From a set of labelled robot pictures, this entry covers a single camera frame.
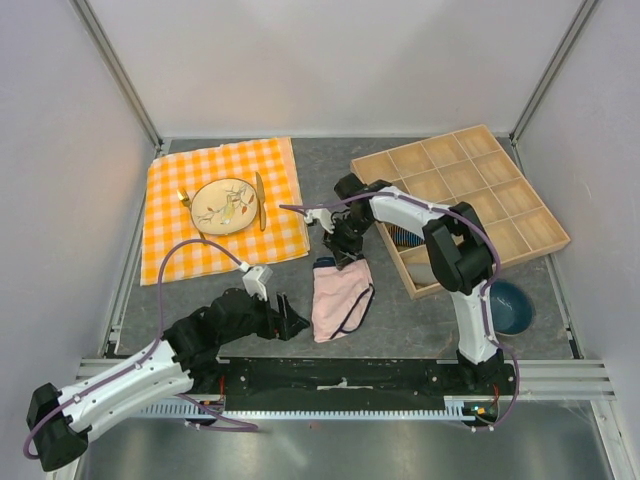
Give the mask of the pink underwear navy trim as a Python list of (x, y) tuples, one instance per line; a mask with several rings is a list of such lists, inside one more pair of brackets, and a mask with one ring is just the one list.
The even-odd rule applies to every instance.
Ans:
[(326, 343), (358, 330), (369, 312), (375, 287), (367, 260), (337, 267), (333, 257), (313, 264), (311, 322), (314, 341)]

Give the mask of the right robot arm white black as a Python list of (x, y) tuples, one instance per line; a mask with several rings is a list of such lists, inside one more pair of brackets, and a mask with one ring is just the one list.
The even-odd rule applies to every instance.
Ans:
[(314, 214), (338, 266), (356, 259), (363, 235), (374, 223), (418, 236), (434, 279), (454, 305), (459, 384), (469, 393), (483, 392), (504, 362), (490, 308), (490, 289), (501, 262), (474, 208), (466, 202), (430, 203), (383, 180), (366, 185), (353, 174), (342, 178), (335, 191), (341, 199), (316, 207)]

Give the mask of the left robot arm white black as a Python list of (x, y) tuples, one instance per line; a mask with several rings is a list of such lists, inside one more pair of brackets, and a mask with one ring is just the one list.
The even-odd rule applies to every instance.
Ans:
[(63, 388), (51, 383), (32, 394), (24, 455), (43, 471), (81, 457), (90, 442), (157, 400), (192, 388), (208, 393), (219, 382), (222, 346), (241, 338), (287, 341), (309, 327), (287, 297), (277, 303), (228, 289), (210, 305), (175, 321), (140, 352), (87, 380)]

